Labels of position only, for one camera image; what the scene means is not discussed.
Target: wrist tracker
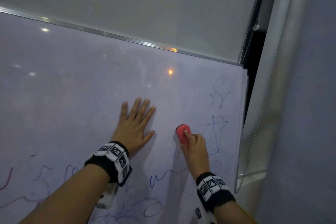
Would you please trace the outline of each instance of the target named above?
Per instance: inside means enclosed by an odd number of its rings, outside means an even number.
[[[129,165],[128,150],[118,141],[104,144],[85,162],[85,165],[95,164],[103,168],[110,177],[109,183],[123,186],[132,172]]]
[[[211,211],[217,206],[229,201],[236,201],[228,186],[223,180],[211,172],[205,172],[196,179],[197,195],[206,211]]]

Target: forearm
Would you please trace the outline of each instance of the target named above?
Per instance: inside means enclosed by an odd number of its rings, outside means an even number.
[[[234,201],[215,207],[214,215],[218,224],[253,224],[254,222]]]
[[[85,224],[109,179],[101,167],[86,165],[20,224]]]

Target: hand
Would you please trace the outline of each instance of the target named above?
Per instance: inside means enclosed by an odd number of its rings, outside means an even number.
[[[145,99],[138,111],[140,102],[141,98],[135,100],[128,118],[126,117],[127,102],[122,104],[120,121],[111,138],[111,141],[121,142],[127,148],[130,156],[144,146],[155,134],[155,131],[152,130],[144,136],[144,129],[153,115],[155,107],[152,106],[145,115],[149,99]]]
[[[207,147],[205,146],[205,139],[202,135],[189,134],[187,130],[184,131],[185,136],[189,141],[189,149],[181,144],[188,169],[196,181],[200,174],[210,172],[209,156]]]

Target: whiteboard frame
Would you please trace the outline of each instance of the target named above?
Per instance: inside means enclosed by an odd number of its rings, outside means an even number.
[[[6,8],[6,7],[2,7],[2,6],[0,6],[0,12],[1,13],[6,13],[6,14],[12,14],[12,15],[16,15],[16,16],[20,16],[20,17],[24,17],[24,18],[28,18],[28,19],[32,19],[32,20],[36,20],[36,21],[40,21],[40,22],[47,22],[47,23],[67,27],[67,28],[74,29],[74,30],[85,31],[85,32],[96,34],[96,35],[103,35],[103,36],[109,37],[109,38],[115,38],[115,39],[124,40],[124,41],[128,41],[128,42],[136,43],[136,44],[141,44],[141,45],[146,45],[146,46],[150,46],[150,47],[154,47],[154,48],[159,48],[159,49],[163,49],[163,50],[167,50],[167,51],[171,51],[171,52],[178,52],[178,53],[182,53],[182,54],[186,54],[186,55],[190,55],[190,56],[194,56],[194,57],[198,57],[198,58],[208,59],[208,60],[212,60],[212,61],[218,61],[218,62],[227,63],[227,64],[235,65],[235,66],[243,66],[242,64],[232,62],[232,61],[226,61],[226,60],[223,60],[223,59],[213,58],[213,57],[209,57],[209,56],[206,56],[206,55],[201,55],[201,54],[198,54],[198,53],[188,52],[188,51],[184,51],[184,50],[181,50],[181,49],[172,48],[172,47],[168,47],[168,46],[164,46],[164,45],[153,44],[153,43],[145,42],[145,41],[142,41],[142,40],[113,34],[113,33],[106,32],[106,31],[101,31],[101,30],[97,30],[97,29],[93,29],[93,28],[89,28],[89,27],[80,26],[80,25],[73,24],[73,23],[70,23],[70,22],[64,22],[64,21],[57,20],[57,19],[50,19],[50,18],[46,18],[46,17],[42,17],[42,16],[31,15],[31,14],[23,13],[23,12],[13,10],[13,9],[9,9],[9,8]]]

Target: eraser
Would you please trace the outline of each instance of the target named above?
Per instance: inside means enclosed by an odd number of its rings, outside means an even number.
[[[176,134],[180,140],[180,143],[185,145],[187,148],[189,147],[188,138],[184,135],[184,131],[187,130],[189,134],[191,134],[190,128],[187,124],[181,124],[176,128]]]

